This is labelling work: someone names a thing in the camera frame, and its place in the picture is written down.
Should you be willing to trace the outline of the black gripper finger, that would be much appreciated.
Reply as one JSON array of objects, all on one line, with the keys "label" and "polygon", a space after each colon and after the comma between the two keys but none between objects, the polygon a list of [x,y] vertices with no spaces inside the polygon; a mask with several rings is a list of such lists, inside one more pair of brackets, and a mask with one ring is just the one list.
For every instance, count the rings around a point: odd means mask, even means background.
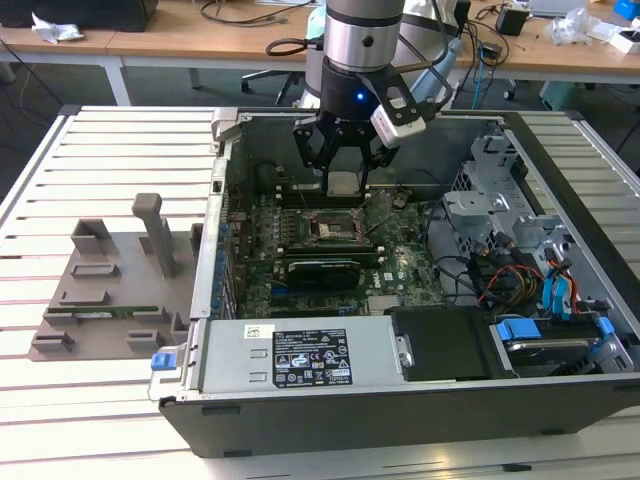
[{"label": "black gripper finger", "polygon": [[373,131],[359,130],[355,145],[361,154],[359,170],[359,192],[364,194],[369,173],[378,168],[388,167],[394,160],[399,148],[388,148],[382,144],[376,151],[372,150],[371,143],[377,138]]},{"label": "black gripper finger", "polygon": [[334,117],[316,115],[296,120],[293,128],[294,140],[307,168],[321,173],[321,192],[327,193],[329,167],[334,158]]}]

